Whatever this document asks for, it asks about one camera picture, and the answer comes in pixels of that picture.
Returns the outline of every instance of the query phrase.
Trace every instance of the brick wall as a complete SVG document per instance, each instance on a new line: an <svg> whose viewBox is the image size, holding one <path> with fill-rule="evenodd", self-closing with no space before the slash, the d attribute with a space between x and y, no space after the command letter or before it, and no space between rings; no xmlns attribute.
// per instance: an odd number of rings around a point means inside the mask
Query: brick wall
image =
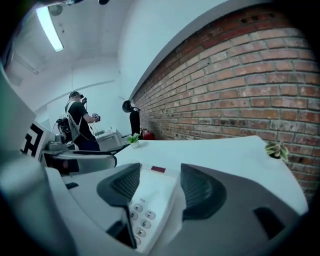
<svg viewBox="0 0 320 256"><path fill-rule="evenodd" d="M270 5L213 21L174 49L133 97L158 140L258 135L283 141L307 199L319 183L320 80L303 34Z"/></svg>

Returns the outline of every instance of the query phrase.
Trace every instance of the potted plant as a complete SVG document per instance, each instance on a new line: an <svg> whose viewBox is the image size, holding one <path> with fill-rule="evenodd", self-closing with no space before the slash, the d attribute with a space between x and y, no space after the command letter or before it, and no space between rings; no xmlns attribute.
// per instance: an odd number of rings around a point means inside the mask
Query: potted plant
<svg viewBox="0 0 320 256"><path fill-rule="evenodd" d="M128 143L131 145L133 149L139 147L139 134L135 133L133 136L129 136Z"/></svg>
<svg viewBox="0 0 320 256"><path fill-rule="evenodd" d="M268 141L264 149L270 157L275 159L282 159L284 162L288 162L289 150L286 148L283 142L278 143Z"/></svg>

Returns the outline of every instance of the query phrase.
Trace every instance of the small plant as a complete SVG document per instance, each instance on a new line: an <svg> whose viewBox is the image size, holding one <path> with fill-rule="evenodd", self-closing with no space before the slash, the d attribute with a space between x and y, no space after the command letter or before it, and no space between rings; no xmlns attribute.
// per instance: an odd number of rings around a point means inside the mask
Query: small plant
<svg viewBox="0 0 320 256"><path fill-rule="evenodd" d="M128 143L136 143L139 140L139 134L135 133L133 136L128 137Z"/></svg>
<svg viewBox="0 0 320 256"><path fill-rule="evenodd" d="M270 157L277 159L281 158L285 162L288 161L289 150L282 142L277 143L269 141L264 149Z"/></svg>

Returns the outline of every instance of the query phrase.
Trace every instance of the man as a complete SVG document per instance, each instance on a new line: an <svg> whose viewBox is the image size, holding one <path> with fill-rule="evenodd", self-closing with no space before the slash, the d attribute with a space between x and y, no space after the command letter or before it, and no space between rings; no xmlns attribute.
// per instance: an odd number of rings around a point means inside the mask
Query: man
<svg viewBox="0 0 320 256"><path fill-rule="evenodd" d="M89 129L88 124L92 124L94 122L99 122L100 119L98 117L92 117L88 114L87 110L85 109L84 104L81 100L81 95L77 91L73 91L69 95L69 101L75 101L69 108L68 106L70 102L65 106L64 111L67 112L72 116L74 122L78 125L81 119L81 123L79 124L79 131L80 135L75 139L74 143L79 147L79 150L85 151L100 151L99 144L92 135Z"/></svg>

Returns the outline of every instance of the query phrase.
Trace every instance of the ceiling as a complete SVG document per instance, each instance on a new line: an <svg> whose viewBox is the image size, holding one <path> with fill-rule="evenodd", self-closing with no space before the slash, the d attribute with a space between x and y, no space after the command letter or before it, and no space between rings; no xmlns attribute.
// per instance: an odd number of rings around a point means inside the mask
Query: ceiling
<svg viewBox="0 0 320 256"><path fill-rule="evenodd" d="M43 31L35 10L25 17L20 34L13 41L13 60L6 70L11 82L37 76L61 64L101 56L116 56L122 27L133 0L84 0L62 5L62 13L51 16L64 50L55 52Z"/></svg>

